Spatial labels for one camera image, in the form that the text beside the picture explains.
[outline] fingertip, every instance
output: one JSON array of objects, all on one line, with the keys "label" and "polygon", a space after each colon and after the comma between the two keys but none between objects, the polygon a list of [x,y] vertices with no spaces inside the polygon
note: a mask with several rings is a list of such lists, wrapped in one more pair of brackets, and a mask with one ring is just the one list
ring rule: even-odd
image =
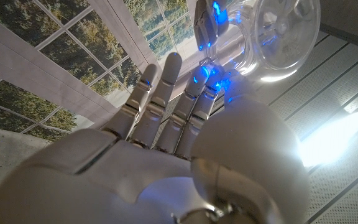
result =
[{"label": "fingertip", "polygon": [[144,83],[147,83],[149,85],[154,82],[156,76],[157,76],[157,66],[154,64],[150,64],[146,67],[140,79]]},{"label": "fingertip", "polygon": [[181,63],[182,59],[178,53],[170,53],[165,61],[161,78],[166,82],[174,84],[179,76]]}]

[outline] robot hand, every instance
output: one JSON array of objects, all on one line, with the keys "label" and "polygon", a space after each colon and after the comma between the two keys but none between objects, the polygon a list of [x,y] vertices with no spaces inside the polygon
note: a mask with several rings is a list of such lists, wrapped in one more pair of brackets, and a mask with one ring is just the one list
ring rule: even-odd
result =
[{"label": "robot hand", "polygon": [[163,131],[168,141],[149,150],[180,67],[181,57],[170,54],[145,106],[156,76],[148,66],[101,131],[79,130],[24,161],[0,186],[0,223],[175,223],[189,211],[213,210],[196,191],[190,162],[171,154],[180,146],[180,157],[190,158],[186,146],[208,119],[221,67],[206,60],[193,71]]},{"label": "robot hand", "polygon": [[[77,131],[24,161],[0,186],[0,223],[301,222],[297,138],[235,70],[201,62],[150,150],[180,67],[170,54],[145,107],[150,65],[102,131]],[[221,87],[225,110],[206,122]]]}]

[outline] glowing blue light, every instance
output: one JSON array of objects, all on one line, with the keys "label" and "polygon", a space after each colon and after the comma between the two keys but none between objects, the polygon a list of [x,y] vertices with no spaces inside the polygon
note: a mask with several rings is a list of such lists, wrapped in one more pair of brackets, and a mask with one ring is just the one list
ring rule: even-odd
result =
[{"label": "glowing blue light", "polygon": [[213,2],[212,6],[216,9],[216,14],[220,15],[221,13],[221,7],[219,6],[219,4],[217,2]]},{"label": "glowing blue light", "polygon": [[215,8],[216,16],[215,20],[218,24],[221,24],[227,20],[227,11],[223,10],[221,11],[221,6],[217,2],[213,2],[212,6]]},{"label": "glowing blue light", "polygon": [[277,39],[277,36],[275,35],[273,38],[271,38],[270,40],[267,40],[267,41],[265,41],[265,42],[263,42],[262,43],[262,45],[263,46],[265,46],[266,44],[271,44],[271,43],[273,43],[273,41],[275,40],[275,39]]},{"label": "glowing blue light", "polygon": [[212,87],[214,87],[216,91],[221,91],[222,88],[221,81],[215,83]]},{"label": "glowing blue light", "polygon": [[205,66],[202,66],[201,68],[203,69],[204,75],[208,78],[208,77],[209,77],[209,71],[208,71],[208,69],[207,69]]}]

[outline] window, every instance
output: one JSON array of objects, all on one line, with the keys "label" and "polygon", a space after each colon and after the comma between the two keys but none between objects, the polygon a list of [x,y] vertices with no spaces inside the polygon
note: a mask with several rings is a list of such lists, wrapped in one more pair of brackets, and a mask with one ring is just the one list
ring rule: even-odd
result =
[{"label": "window", "polygon": [[183,60],[197,52],[186,0],[124,0],[145,40],[163,67],[171,52]]}]

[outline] tree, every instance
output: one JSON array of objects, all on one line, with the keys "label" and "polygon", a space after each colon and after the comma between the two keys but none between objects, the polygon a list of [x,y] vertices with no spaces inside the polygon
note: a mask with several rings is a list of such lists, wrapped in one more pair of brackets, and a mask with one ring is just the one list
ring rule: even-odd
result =
[{"label": "tree", "polygon": [[110,75],[106,75],[91,85],[90,88],[101,96],[107,96],[113,90],[118,89],[120,84]]},{"label": "tree", "polygon": [[66,24],[89,6],[86,0],[40,0],[40,2],[59,19],[62,24]]},{"label": "tree", "polygon": [[75,123],[75,114],[66,110],[60,109],[58,110],[52,117],[50,117],[44,124],[60,128],[66,131],[71,131],[73,128],[77,127]]},{"label": "tree", "polygon": [[86,85],[91,81],[88,77],[97,77],[104,72],[104,69],[66,33],[57,37],[41,52],[77,79],[86,81]]},{"label": "tree", "polygon": [[8,82],[0,82],[0,105],[35,121],[46,118],[57,105]]},{"label": "tree", "polygon": [[70,32],[108,68],[127,55],[95,11],[77,22]]},{"label": "tree", "polygon": [[0,23],[33,46],[59,29],[31,0],[0,0]]},{"label": "tree", "polygon": [[0,129],[19,133],[31,125],[31,121],[0,109]]},{"label": "tree", "polygon": [[25,134],[30,134],[32,136],[43,138],[49,141],[57,141],[65,136],[68,135],[68,133],[64,133],[62,131],[57,131],[54,129],[49,128],[43,128],[41,126],[36,126],[33,129],[29,130]]}]

